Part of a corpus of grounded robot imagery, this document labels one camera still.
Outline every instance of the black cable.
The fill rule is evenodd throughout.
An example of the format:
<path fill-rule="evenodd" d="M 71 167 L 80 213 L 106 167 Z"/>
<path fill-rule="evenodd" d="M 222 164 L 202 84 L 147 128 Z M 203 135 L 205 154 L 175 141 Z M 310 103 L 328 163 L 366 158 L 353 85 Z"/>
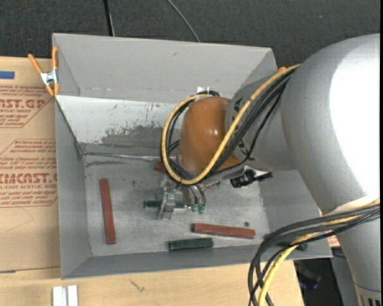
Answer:
<path fill-rule="evenodd" d="M 196 39 L 197 42 L 200 42 L 200 39 L 199 37 L 197 36 L 196 32 L 194 31 L 194 29 L 192 28 L 192 26 L 189 24 L 189 22 L 187 21 L 186 17 L 183 16 L 183 14 L 181 13 L 181 11 L 179 10 L 178 7 L 175 6 L 175 4 L 171 1 L 171 0 L 166 0 L 170 5 L 171 7 L 176 11 L 176 13 L 182 18 L 183 22 L 187 25 L 187 27 L 189 28 L 189 30 L 191 31 L 191 33 L 193 34 L 194 38 Z"/>
<path fill-rule="evenodd" d="M 105 15 L 107 17 L 109 36 L 115 36 L 115 29 L 112 23 L 112 16 L 110 15 L 110 11 L 109 11 L 108 0 L 102 0 L 102 1 L 103 1 L 103 8 L 105 9 Z"/>
<path fill-rule="evenodd" d="M 252 285 L 253 271 L 254 271 L 254 268 L 259 267 L 259 265 L 260 265 L 260 257 L 261 257 L 261 255 L 263 254 L 264 251 L 262 251 L 260 254 L 258 254 L 258 252 L 257 252 L 256 256 L 252 260 L 252 263 L 250 264 L 250 269 L 249 269 L 249 273 L 248 273 L 248 286 L 249 286 L 249 290 L 250 290 L 250 303 L 253 302 L 253 304 L 255 306 L 258 305 L 256 299 L 254 299 L 253 296 L 255 295 L 255 292 L 258 289 L 258 287 L 262 285 L 262 279 L 264 278 L 265 273 L 268 271 L 269 266 L 271 265 L 271 263 L 273 262 L 275 257 L 277 257 L 282 251 L 284 251 L 285 249 L 287 249 L 289 247 L 305 244 L 305 243 L 308 243 L 308 242 L 314 242 L 314 241 L 321 240 L 321 239 L 324 239 L 324 238 L 327 238 L 327 237 L 330 237 L 330 236 L 333 236 L 333 235 L 337 235 L 337 234 L 339 234 L 339 233 L 341 233 L 343 231 L 349 230 L 349 229 L 353 228 L 354 226 L 357 226 L 357 225 L 359 225 L 361 223 L 365 223 L 365 222 L 369 222 L 369 221 L 372 221 L 372 220 L 376 220 L 376 219 L 378 219 L 380 217 L 380 207 L 378 205 L 374 205 L 372 207 L 367 207 L 367 208 L 362 208 L 360 210 L 346 212 L 346 214 L 355 213 L 355 214 L 360 215 L 360 214 L 363 214 L 361 212 L 364 212 L 365 215 L 363 215 L 361 217 L 358 217 L 357 219 L 350 220 L 350 221 L 348 221 L 348 222 L 346 222 L 344 224 L 339 224 L 339 225 L 337 225 L 338 229 L 334 229 L 334 230 L 332 230 L 329 233 L 326 233 L 326 230 L 329 230 L 331 228 L 331 226 L 319 226 L 318 228 L 307 228 L 306 231 L 313 230 L 312 232 L 322 231 L 324 233 L 321 234 L 321 235 L 318 235 L 316 237 L 311 237 L 311 238 L 308 238 L 306 240 L 302 240 L 302 241 L 297 242 L 295 244 L 289 244 L 288 246 L 280 249 L 276 254 L 273 255 L 273 257 L 271 257 L 269 259 L 269 261 L 267 262 L 267 264 L 264 267 L 264 269 L 263 270 L 259 270 L 259 272 L 257 273 L 257 278 L 258 278 L 257 282 L 256 282 L 255 286 L 253 287 L 253 285 Z M 341 215 L 344 219 L 346 217 L 348 217 L 345 214 L 338 214 L 338 215 Z M 306 233 L 305 231 L 299 232 L 299 233 L 297 233 L 297 237 L 300 237 L 300 236 L 302 236 L 305 233 Z M 270 242 L 270 241 L 272 241 L 272 240 L 274 240 L 276 238 L 278 238 L 278 235 L 273 235 L 273 237 L 268 238 L 267 241 Z"/>

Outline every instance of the small object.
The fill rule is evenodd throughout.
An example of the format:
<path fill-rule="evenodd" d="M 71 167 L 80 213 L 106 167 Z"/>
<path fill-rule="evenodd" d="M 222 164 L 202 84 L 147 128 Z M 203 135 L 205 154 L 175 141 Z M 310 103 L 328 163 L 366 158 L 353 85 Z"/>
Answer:
<path fill-rule="evenodd" d="M 103 209 L 103 220 L 105 222 L 105 233 L 107 235 L 107 244 L 116 243 L 114 215 L 112 213 L 112 202 L 110 199 L 110 190 L 108 179 L 100 179 L 101 200 Z"/>
<path fill-rule="evenodd" d="M 269 179 L 272 177 L 273 177 L 273 174 L 271 172 L 256 177 L 253 170 L 247 170 L 240 177 L 230 179 L 230 182 L 231 182 L 232 187 L 240 188 L 243 186 L 248 186 L 255 181 L 261 182 L 261 181 L 264 181 L 265 179 Z"/>
<path fill-rule="evenodd" d="M 199 214 L 203 214 L 205 209 L 206 209 L 205 205 L 199 206 Z"/>
<path fill-rule="evenodd" d="M 211 238 L 173 240 L 169 242 L 169 251 L 173 252 L 189 249 L 205 249 L 212 248 L 212 246 L 213 239 Z"/>
<path fill-rule="evenodd" d="M 38 64 L 37 60 L 34 58 L 32 54 L 28 54 L 28 59 L 33 63 L 33 66 L 37 73 L 41 76 L 43 79 L 43 82 L 45 84 L 45 88 L 47 89 L 48 93 L 50 93 L 51 96 L 59 94 L 59 84 L 58 84 L 58 48 L 53 47 L 52 48 L 52 71 L 48 73 L 44 73 L 41 70 L 40 65 Z M 54 90 L 50 86 L 50 82 L 54 82 Z"/>
<path fill-rule="evenodd" d="M 205 235 L 215 235 L 233 238 L 255 238 L 255 230 L 247 228 L 219 226 L 216 224 L 207 223 L 193 223 L 191 231 L 194 233 L 201 233 Z"/>
<path fill-rule="evenodd" d="M 53 287 L 52 306 L 78 306 L 78 286 Z"/>

